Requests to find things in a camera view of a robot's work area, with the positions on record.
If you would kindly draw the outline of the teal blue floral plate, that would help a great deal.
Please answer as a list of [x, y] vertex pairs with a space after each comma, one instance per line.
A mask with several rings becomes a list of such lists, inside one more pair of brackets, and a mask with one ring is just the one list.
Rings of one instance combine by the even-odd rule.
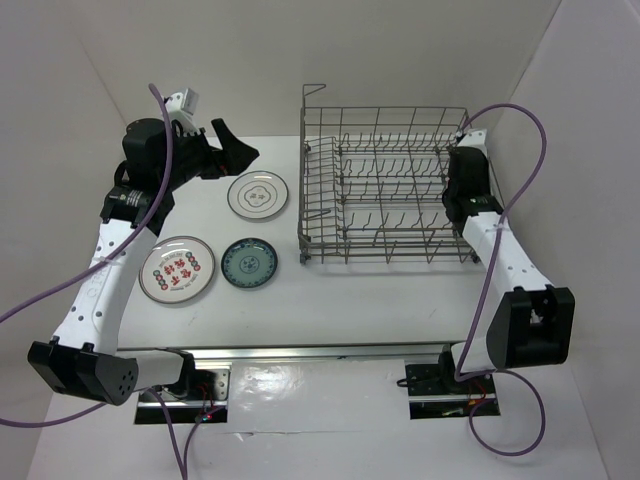
[[222, 256], [221, 271], [233, 286], [253, 289], [268, 283], [279, 260], [274, 247], [259, 238], [243, 238], [232, 243]]

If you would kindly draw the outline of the white plate red characters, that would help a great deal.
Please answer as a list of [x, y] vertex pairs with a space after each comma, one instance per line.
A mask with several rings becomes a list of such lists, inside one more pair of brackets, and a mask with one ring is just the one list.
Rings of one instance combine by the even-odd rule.
[[151, 249], [140, 268], [138, 281], [149, 299], [174, 305], [203, 293], [215, 271], [216, 258], [208, 244], [193, 236], [175, 236]]

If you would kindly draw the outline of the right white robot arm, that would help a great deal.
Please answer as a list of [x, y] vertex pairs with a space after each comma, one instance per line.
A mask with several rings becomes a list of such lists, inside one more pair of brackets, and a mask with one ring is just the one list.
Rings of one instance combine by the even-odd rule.
[[498, 370], [562, 364], [569, 354], [575, 297], [535, 266], [504, 217], [492, 189], [486, 136], [483, 129], [459, 133], [448, 150], [442, 203], [486, 269], [467, 339], [436, 369], [448, 392]]

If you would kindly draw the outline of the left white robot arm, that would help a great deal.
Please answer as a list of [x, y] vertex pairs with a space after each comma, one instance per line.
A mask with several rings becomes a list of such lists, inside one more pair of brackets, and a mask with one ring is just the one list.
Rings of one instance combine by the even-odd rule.
[[106, 195], [96, 259], [63, 322], [47, 342], [32, 343], [27, 359], [56, 393], [121, 405], [138, 390], [160, 387], [176, 399], [196, 390], [194, 357], [160, 348], [134, 357], [117, 353], [119, 330], [139, 271], [175, 205], [173, 193], [195, 177], [243, 173], [259, 156], [223, 120], [211, 122], [219, 146], [203, 130], [145, 118], [129, 124], [125, 155]]

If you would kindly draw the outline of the white plate green rim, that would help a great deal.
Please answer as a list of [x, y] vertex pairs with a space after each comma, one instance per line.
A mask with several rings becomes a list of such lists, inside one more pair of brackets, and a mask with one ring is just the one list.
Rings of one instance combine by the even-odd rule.
[[286, 207], [289, 188], [270, 171], [253, 171], [239, 176], [227, 191], [230, 209], [245, 220], [267, 220]]

